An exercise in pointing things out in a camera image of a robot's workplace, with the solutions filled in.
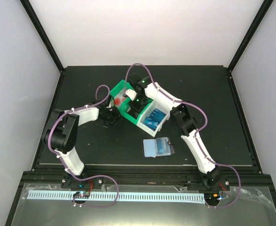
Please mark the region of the clear sleeve card holder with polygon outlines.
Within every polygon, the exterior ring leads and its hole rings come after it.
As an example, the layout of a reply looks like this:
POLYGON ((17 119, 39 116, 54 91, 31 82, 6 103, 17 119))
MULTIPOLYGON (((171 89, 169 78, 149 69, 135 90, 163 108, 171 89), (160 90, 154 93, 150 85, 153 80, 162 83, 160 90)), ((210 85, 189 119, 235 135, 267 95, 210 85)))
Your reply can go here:
POLYGON ((168 137, 142 140, 142 155, 144 158, 171 156, 174 153, 173 143, 168 137))

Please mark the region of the right black frame post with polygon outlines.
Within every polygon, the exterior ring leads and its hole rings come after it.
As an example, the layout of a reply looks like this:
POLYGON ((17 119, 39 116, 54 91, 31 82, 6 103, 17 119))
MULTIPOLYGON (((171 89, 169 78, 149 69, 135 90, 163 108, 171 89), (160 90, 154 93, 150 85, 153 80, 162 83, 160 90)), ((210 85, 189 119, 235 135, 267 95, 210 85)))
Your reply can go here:
POLYGON ((238 49, 236 50, 231 62, 229 63, 227 69, 230 73, 233 72, 237 63, 239 62, 240 58, 242 57, 244 51, 246 50, 248 44, 252 40, 254 34, 256 33, 259 25, 261 24, 262 20, 264 19, 266 13, 268 12, 269 8, 271 7, 274 0, 264 0, 257 11, 252 23, 250 24, 246 34, 244 35, 238 49))

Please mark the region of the right circuit board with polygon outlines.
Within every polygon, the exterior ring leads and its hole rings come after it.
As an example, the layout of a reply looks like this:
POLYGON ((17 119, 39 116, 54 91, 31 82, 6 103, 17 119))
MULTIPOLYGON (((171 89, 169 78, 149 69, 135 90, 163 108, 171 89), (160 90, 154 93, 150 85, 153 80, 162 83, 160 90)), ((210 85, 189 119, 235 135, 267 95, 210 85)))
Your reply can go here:
POLYGON ((205 194, 204 195, 204 198, 206 200, 209 200, 209 201, 220 201, 220 200, 226 199, 228 197, 229 196, 228 196, 227 193, 225 193, 225 194, 216 194, 216 193, 214 193, 214 194, 205 194))

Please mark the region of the green double compartment bin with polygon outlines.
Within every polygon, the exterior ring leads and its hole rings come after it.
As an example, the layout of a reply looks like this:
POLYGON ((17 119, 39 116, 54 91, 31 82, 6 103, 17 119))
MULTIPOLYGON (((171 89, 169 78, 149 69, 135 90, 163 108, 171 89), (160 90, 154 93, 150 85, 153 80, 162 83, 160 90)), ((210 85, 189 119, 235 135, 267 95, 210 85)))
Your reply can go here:
POLYGON ((123 104, 120 107, 117 107, 117 108, 120 111, 121 116, 123 116, 125 119, 129 120, 133 124, 137 125, 141 113, 139 114, 139 116, 137 118, 134 118, 134 117, 132 117, 131 115, 128 114, 128 110, 130 109, 130 106, 129 106, 130 98, 124 95, 124 85, 125 85, 125 80, 121 80, 110 91, 110 95, 113 96, 114 98, 115 97, 125 97, 126 98, 126 100, 123 102, 123 104))

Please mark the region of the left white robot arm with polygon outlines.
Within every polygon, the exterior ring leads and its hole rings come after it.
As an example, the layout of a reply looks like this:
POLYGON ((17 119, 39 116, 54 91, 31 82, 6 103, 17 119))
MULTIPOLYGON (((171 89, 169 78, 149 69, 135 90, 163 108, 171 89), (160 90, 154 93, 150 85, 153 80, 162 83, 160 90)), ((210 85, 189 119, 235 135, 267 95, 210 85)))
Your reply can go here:
POLYGON ((83 173, 84 163, 77 154, 75 145, 78 128, 88 122, 101 120, 109 127, 119 120, 117 107, 85 105, 67 111, 54 110, 42 133, 41 140, 63 164, 65 171, 72 175, 72 183, 78 188, 88 184, 88 175, 83 173))

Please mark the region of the blue cards in bin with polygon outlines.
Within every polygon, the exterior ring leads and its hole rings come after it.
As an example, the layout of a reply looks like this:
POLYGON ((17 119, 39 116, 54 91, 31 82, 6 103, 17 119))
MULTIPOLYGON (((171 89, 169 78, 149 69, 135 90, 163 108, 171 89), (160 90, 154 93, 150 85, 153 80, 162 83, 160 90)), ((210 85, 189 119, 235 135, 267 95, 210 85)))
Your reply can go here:
POLYGON ((159 124, 163 121, 166 114, 161 110, 155 108, 149 116, 144 119, 143 124, 151 130, 155 131, 159 124))

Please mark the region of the left circuit board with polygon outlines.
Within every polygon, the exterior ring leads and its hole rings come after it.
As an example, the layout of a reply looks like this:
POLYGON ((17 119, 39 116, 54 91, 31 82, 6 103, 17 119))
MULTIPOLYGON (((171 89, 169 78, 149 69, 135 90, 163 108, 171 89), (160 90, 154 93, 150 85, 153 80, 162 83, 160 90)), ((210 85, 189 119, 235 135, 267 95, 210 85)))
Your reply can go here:
POLYGON ((73 199, 88 199, 90 197, 89 191, 78 191, 73 195, 73 199))

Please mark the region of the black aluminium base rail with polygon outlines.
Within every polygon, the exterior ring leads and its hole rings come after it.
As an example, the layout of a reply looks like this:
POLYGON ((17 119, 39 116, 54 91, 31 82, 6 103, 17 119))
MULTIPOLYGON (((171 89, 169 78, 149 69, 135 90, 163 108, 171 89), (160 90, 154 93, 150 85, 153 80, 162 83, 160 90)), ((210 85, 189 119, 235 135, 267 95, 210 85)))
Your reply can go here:
MULTIPOLYGON (((213 173, 205 175, 196 166, 105 166, 87 165, 80 178, 92 180, 98 188, 98 180, 105 185, 112 185, 114 179, 120 185, 172 185, 187 186, 190 189, 203 190, 204 180, 212 182, 213 189, 219 184, 225 188, 232 186, 267 186, 274 189, 270 175, 258 170, 238 168, 237 173, 232 169, 218 167, 213 173)), ((30 171, 25 171, 21 183, 50 183, 61 184, 63 187, 74 188, 79 182, 64 171, 61 165, 37 165, 30 171)))

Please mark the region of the blue credit card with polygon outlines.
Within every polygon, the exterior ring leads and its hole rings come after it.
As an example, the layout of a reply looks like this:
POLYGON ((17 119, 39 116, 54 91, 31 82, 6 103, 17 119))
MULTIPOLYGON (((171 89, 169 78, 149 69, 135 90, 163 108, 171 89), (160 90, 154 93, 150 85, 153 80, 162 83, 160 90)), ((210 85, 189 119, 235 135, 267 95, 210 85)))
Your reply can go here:
POLYGON ((168 145, 168 139, 166 138, 159 138, 156 140, 157 145, 157 155, 169 155, 170 154, 170 147, 168 145))

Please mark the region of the red and white cards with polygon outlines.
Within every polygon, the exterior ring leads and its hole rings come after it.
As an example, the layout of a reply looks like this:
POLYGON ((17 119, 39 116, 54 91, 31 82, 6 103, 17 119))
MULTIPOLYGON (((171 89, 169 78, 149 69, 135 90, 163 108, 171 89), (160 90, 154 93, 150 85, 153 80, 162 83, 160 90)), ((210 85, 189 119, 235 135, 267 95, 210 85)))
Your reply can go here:
POLYGON ((123 102, 124 102, 125 100, 126 100, 125 97, 115 97, 115 98, 114 98, 115 106, 116 106, 116 107, 120 107, 120 106, 123 104, 123 102))

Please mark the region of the black frame post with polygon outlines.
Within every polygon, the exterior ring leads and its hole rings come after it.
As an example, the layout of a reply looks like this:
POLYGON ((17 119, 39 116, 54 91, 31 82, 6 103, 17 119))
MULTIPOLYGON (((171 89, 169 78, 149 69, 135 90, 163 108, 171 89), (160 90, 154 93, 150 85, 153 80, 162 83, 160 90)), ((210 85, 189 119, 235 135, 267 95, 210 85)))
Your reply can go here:
POLYGON ((37 31, 40 39, 42 40, 44 46, 46 47, 48 53, 50 54, 53 62, 55 63, 58 71, 61 73, 63 72, 65 69, 45 31, 45 29, 43 28, 33 6, 31 5, 29 0, 20 0, 20 3, 22 4, 23 8, 25 9, 28 17, 30 18, 31 23, 33 24, 35 30, 37 31))
POLYGON ((250 24, 246 34, 244 35, 238 49, 236 50, 231 62, 229 63, 227 69, 230 73, 233 72, 237 63, 239 62, 240 58, 242 57, 244 51, 246 50, 248 44, 252 40, 254 34, 256 33, 259 25, 261 24, 262 20, 264 19, 266 13, 268 12, 269 8, 271 7, 274 0, 264 0, 257 11, 252 23, 250 24))

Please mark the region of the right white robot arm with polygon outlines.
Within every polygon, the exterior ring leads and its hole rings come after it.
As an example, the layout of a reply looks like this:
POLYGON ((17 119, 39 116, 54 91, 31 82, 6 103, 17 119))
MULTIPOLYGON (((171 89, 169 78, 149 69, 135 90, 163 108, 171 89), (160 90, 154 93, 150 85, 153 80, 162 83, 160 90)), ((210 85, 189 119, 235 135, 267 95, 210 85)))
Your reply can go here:
POLYGON ((166 113, 166 116, 161 120, 155 132, 152 133, 152 136, 155 135, 166 120, 172 119, 179 128, 181 138, 193 154, 199 171, 203 173, 203 177, 201 178, 202 186, 207 190, 211 190, 218 185, 219 179, 221 178, 221 172, 218 164, 208 153, 199 134, 199 131, 204 129, 208 123, 207 116, 202 109, 174 97, 164 90, 157 82, 146 84, 145 80, 141 80, 134 84, 134 89, 125 89, 124 95, 131 99, 131 109, 135 109, 135 111, 142 113, 143 117, 146 116, 149 107, 134 107, 134 103, 140 104, 142 100, 145 101, 149 98, 153 101, 153 105, 161 107, 163 112, 166 113), (195 108, 203 114, 205 119, 203 127, 199 129, 196 127, 194 118, 189 114, 188 106, 195 108))

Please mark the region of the white plastic card bin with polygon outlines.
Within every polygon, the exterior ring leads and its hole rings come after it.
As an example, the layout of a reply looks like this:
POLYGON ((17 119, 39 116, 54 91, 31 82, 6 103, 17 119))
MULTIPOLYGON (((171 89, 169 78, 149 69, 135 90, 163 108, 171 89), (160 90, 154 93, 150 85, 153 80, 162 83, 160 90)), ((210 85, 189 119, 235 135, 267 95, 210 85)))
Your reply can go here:
POLYGON ((155 137, 169 118, 170 112, 157 102, 152 101, 140 114, 137 126, 147 134, 155 137))

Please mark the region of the circuit board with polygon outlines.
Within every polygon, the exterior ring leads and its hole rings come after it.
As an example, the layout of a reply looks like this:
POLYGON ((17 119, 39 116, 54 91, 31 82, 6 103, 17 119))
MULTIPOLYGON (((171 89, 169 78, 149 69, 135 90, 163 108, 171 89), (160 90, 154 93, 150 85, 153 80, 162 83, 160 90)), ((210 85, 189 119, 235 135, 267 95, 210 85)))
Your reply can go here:
POLYGON ((73 199, 88 199, 90 197, 89 191, 78 191, 73 195, 73 199))
POLYGON ((229 196, 228 196, 227 193, 225 193, 225 194, 216 194, 216 193, 214 193, 214 194, 205 194, 204 195, 204 198, 206 200, 209 200, 209 201, 220 201, 220 200, 226 199, 228 197, 229 196))

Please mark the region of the left black frame post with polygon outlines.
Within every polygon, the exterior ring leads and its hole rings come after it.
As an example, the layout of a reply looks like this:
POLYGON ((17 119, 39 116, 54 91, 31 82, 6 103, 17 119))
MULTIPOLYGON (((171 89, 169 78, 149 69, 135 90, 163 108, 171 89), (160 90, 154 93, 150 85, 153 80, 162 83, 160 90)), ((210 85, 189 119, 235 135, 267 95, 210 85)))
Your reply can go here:
POLYGON ((58 71, 61 73, 63 72, 65 69, 45 31, 45 29, 43 28, 33 6, 31 5, 29 0, 20 0, 20 3, 22 4, 23 8, 25 9, 28 17, 30 18, 31 23, 33 24, 35 30, 37 31, 40 39, 42 40, 44 46, 46 47, 48 53, 50 54, 53 62, 55 63, 58 71))

